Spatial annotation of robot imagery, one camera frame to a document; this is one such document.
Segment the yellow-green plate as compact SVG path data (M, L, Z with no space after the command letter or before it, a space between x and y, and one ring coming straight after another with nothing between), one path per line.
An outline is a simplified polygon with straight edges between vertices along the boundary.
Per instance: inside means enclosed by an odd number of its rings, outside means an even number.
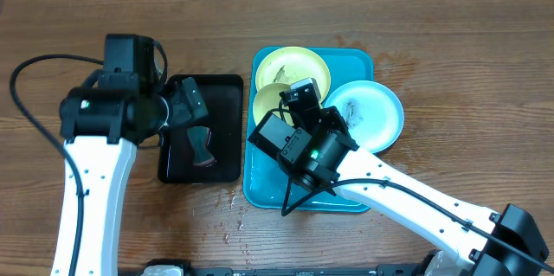
M256 89L261 90L269 84L292 85L306 78L316 80L322 103L331 88L327 64L312 50L292 46L277 48L265 56L256 68L254 81Z
M279 107L280 93L289 90L290 86L283 83L273 83L261 88L254 97L254 124L258 125L269 110Z

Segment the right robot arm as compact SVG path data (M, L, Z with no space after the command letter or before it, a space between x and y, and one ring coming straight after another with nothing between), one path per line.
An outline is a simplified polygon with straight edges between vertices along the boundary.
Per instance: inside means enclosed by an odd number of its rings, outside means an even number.
M307 190L288 215L327 192L359 202L436 246L421 275L538 275L552 272L549 250L532 216L509 204L498 213L421 183L359 146L334 106L281 93L248 140L270 156L290 184Z

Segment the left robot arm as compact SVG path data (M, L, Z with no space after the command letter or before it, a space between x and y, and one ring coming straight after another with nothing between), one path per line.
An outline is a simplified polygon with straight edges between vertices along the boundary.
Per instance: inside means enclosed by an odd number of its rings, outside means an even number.
M109 34L102 68L61 102L65 183L53 275L115 275L126 185L139 145L208 115L194 79L169 86L161 44Z

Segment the light blue plate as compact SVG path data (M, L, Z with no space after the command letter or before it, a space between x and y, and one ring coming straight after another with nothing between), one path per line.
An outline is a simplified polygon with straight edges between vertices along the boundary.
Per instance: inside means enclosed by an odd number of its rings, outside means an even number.
M356 80L333 91L324 107L335 106L358 145L372 153L390 148L403 130L403 106L386 86Z

